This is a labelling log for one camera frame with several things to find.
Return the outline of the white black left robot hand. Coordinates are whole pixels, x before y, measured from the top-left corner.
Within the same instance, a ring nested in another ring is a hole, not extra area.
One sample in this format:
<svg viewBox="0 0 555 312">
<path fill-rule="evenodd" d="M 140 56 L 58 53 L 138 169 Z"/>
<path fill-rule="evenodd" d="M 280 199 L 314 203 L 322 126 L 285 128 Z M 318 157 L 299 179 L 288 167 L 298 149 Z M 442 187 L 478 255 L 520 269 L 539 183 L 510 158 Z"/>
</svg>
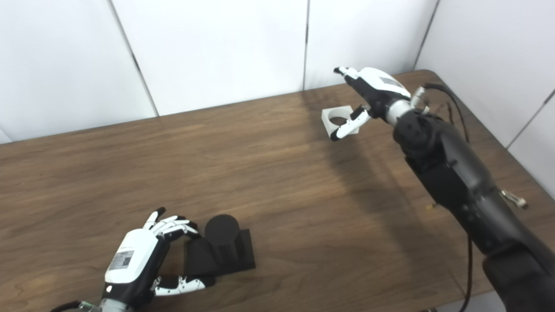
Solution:
<svg viewBox="0 0 555 312">
<path fill-rule="evenodd" d="M 126 233 L 104 276 L 100 310 L 136 312 L 156 297 L 180 296 L 215 285 L 212 277 L 160 275 L 173 241 L 202 236 L 184 216 L 161 219 L 164 207 L 153 211 L 142 227 Z"/>
</svg>

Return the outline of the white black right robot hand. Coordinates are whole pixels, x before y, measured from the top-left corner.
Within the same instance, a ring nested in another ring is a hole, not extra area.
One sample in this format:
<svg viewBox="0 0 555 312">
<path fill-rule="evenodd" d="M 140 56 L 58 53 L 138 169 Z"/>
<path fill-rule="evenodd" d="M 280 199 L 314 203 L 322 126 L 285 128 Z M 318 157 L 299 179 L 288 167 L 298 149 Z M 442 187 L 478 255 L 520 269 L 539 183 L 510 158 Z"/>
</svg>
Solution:
<svg viewBox="0 0 555 312">
<path fill-rule="evenodd" d="M 371 119 L 382 119 L 395 127 L 397 120 L 412 111 L 410 92 L 389 74 L 376 68 L 337 67 L 334 70 L 343 77 L 365 104 L 355 109 L 345 123 L 330 134 L 332 141 L 338 141 L 358 130 Z"/>
</svg>

